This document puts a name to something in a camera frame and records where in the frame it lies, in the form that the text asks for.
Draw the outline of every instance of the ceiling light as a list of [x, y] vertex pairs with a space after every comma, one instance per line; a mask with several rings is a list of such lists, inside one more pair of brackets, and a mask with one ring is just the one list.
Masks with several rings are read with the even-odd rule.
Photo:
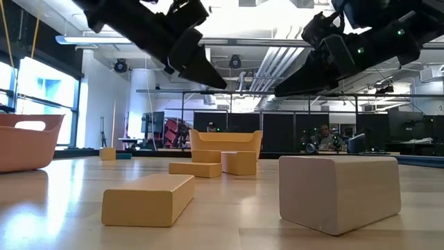
[[132, 44], [125, 37], [65, 37], [58, 35], [55, 38], [59, 44]]

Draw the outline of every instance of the person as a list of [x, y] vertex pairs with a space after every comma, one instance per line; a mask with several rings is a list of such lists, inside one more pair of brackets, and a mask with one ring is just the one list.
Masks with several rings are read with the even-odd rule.
[[[319, 135], [311, 137], [312, 142], [316, 142], [319, 145], [319, 150], [333, 150], [336, 147], [333, 145], [334, 135], [330, 133], [330, 128], [327, 124], [319, 127]], [[342, 140], [339, 138], [339, 144], [342, 145]]]
[[207, 133], [215, 133], [217, 132], [217, 126], [214, 122], [210, 122], [207, 125]]

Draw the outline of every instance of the glass window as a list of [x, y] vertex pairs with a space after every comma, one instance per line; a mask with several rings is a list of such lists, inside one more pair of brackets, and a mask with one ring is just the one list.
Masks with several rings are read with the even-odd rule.
[[11, 84], [11, 74], [12, 74], [12, 68], [5, 64], [0, 62], [0, 88], [4, 90], [9, 90], [10, 84]]
[[20, 60], [19, 93], [73, 107], [77, 80], [36, 60]]
[[0, 92], [0, 104], [3, 104], [5, 106], [8, 105], [8, 97], [6, 96], [5, 92]]
[[72, 111], [68, 108], [54, 108], [34, 101], [18, 99], [17, 114], [23, 115], [65, 115], [58, 135], [57, 144], [71, 142]]

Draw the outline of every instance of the ceiling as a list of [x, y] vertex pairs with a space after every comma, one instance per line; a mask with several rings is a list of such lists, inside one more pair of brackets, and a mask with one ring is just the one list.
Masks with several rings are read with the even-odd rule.
[[[39, 0], [13, 0], [33, 15], [39, 13]], [[153, 12], [166, 12], [173, 0], [161, 0], [157, 5], [146, 3], [146, 7]], [[256, 7], [239, 7], [241, 0], [201, 0], [206, 8], [212, 7], [212, 13], [207, 21], [198, 27], [205, 38], [276, 38], [278, 31], [287, 27], [303, 27], [316, 13], [323, 10], [325, 15], [331, 12], [331, 6], [315, 6], [315, 9], [298, 9], [290, 0], [267, 0]], [[52, 26], [64, 35], [97, 35], [91, 32], [86, 19], [79, 7], [71, 0], [42, 0], [40, 11], [43, 22]], [[353, 31], [347, 24], [346, 32]], [[118, 36], [111, 28], [105, 27], [98, 35]], [[254, 71], [260, 68], [268, 47], [210, 47], [211, 61], [222, 77], [229, 79], [238, 76], [242, 71]], [[110, 63], [117, 58], [127, 58], [132, 68], [147, 67], [161, 68], [162, 65], [150, 56], [140, 51], [134, 45], [100, 45], [96, 50]], [[228, 63], [232, 55], [239, 55], [242, 59], [242, 69], [229, 69]], [[402, 84], [409, 83], [409, 77], [417, 76], [422, 65], [418, 63], [440, 63], [444, 61], [443, 51], [423, 51], [416, 64], [406, 65], [410, 70], [395, 70], [399, 67], [396, 59], [389, 60], [373, 69], [358, 74], [340, 83], [340, 87], [333, 90], [344, 92], [369, 91], [368, 86], [376, 84], [383, 78], [393, 76], [393, 79]], [[283, 73], [286, 77], [294, 73], [304, 60], [297, 59]], [[175, 82], [183, 82], [176, 75], [167, 76]]]

